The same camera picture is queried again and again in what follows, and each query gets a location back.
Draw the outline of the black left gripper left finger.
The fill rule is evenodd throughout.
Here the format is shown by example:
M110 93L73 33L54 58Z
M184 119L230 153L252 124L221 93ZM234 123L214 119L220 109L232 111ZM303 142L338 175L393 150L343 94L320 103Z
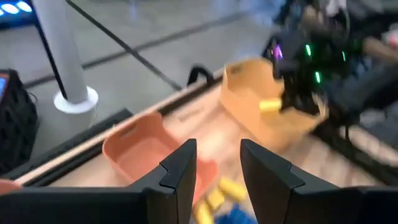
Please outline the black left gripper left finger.
M197 141L126 187L24 187L1 196L1 223L188 223Z

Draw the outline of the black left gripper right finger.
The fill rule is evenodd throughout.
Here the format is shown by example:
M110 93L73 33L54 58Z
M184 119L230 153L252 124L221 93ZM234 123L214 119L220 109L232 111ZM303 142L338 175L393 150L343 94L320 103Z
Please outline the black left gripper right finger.
M244 181L259 223L397 224L397 188L339 188L250 139L242 139Z

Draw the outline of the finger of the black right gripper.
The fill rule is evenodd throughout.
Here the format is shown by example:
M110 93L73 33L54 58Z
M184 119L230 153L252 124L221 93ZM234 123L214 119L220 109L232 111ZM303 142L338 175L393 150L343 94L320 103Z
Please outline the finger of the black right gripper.
M290 107L295 108L297 100L298 100L297 95L295 95L294 93L289 93L287 91L283 92L283 94L281 95L281 101L282 101L281 109L286 110L287 108Z
M320 114L322 98L319 95L300 95L298 96L298 110L307 114Z

